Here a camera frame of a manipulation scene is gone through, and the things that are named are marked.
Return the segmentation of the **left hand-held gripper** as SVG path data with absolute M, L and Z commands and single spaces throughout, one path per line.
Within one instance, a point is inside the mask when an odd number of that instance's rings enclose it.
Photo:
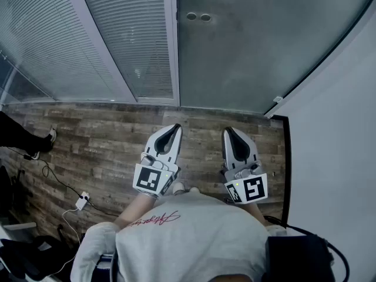
M 182 136 L 182 126 L 176 123 L 159 129 L 149 137 L 145 153 L 141 154 L 141 161 L 135 167 L 134 189 L 154 198 L 162 198 L 166 194 L 180 170 L 175 163 Z

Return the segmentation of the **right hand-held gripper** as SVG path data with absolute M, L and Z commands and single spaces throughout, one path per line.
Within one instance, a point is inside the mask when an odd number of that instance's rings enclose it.
M 222 133 L 224 186 L 234 204 L 268 198 L 267 173 L 255 142 L 244 132 L 226 127 Z

